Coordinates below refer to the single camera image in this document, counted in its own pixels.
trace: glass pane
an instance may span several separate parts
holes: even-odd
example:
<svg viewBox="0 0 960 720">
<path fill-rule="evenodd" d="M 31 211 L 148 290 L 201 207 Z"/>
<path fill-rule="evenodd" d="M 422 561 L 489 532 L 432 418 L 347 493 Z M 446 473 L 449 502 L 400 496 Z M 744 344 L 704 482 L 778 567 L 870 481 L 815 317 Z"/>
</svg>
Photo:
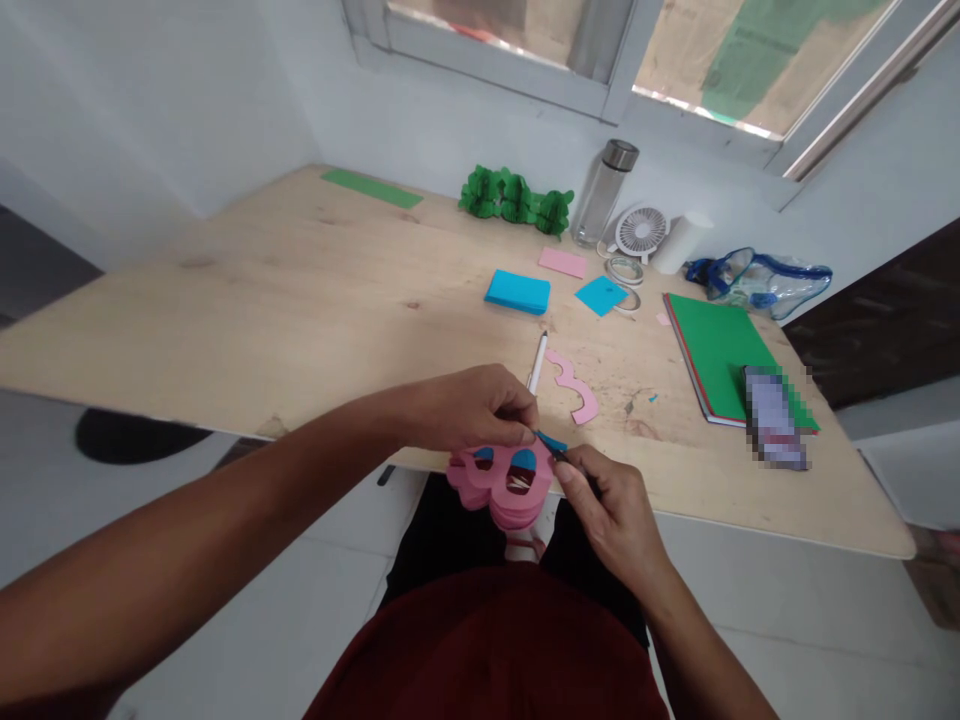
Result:
<svg viewBox="0 0 960 720">
<path fill-rule="evenodd" d="M 395 0 L 390 9 L 567 66 L 585 0 Z"/>
<path fill-rule="evenodd" d="M 782 139 L 895 0 L 666 0 L 634 90 Z"/>
</svg>

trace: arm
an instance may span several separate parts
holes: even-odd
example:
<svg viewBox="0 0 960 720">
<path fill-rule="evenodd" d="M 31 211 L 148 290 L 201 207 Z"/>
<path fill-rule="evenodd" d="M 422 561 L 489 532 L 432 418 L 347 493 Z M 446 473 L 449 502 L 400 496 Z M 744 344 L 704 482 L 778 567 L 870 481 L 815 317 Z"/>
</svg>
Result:
<svg viewBox="0 0 960 720">
<path fill-rule="evenodd" d="M 472 368 L 355 400 L 135 510 L 0 592 L 0 709 L 103 717 L 401 447 L 529 445 L 537 425 L 513 375 Z"/>
<path fill-rule="evenodd" d="M 597 478 L 597 500 L 583 474 L 559 463 L 557 478 L 607 569 L 643 607 L 678 720 L 773 718 L 776 713 L 707 620 L 663 547 L 640 471 L 589 445 L 571 461 Z"/>
</svg>

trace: water bottle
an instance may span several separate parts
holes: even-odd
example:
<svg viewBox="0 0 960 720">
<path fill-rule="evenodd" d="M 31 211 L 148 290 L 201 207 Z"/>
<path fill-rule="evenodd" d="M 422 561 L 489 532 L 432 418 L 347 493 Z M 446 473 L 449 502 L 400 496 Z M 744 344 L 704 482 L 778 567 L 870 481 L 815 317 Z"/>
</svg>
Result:
<svg viewBox="0 0 960 720">
<path fill-rule="evenodd" d="M 603 149 L 600 164 L 590 180 L 583 209 L 573 233 L 580 247 L 594 248 L 603 238 L 603 231 L 620 197 L 620 186 L 633 170 L 640 151 L 624 140 L 610 140 Z"/>
</svg>

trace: metal bottle cap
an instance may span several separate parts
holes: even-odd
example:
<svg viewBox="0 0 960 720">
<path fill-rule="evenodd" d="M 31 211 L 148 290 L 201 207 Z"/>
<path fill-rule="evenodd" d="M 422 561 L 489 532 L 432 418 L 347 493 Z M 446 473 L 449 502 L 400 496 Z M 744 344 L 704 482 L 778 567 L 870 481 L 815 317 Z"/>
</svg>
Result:
<svg viewBox="0 0 960 720">
<path fill-rule="evenodd" d="M 603 149 L 603 164 L 620 172 L 630 172 L 640 151 L 626 140 L 608 140 Z"/>
</svg>

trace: window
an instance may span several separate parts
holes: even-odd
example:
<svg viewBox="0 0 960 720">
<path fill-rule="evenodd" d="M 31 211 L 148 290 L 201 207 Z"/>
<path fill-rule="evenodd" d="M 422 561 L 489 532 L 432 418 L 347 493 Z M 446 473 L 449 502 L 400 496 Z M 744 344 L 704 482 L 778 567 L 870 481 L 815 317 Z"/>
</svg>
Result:
<svg viewBox="0 0 960 720">
<path fill-rule="evenodd" d="M 793 179 L 906 77 L 960 10 L 960 0 L 343 3 L 355 42 L 612 125 L 630 103 L 675 106 L 685 111 L 678 123 L 727 126 L 725 144 L 755 136 L 766 149 L 752 157 Z"/>
</svg>

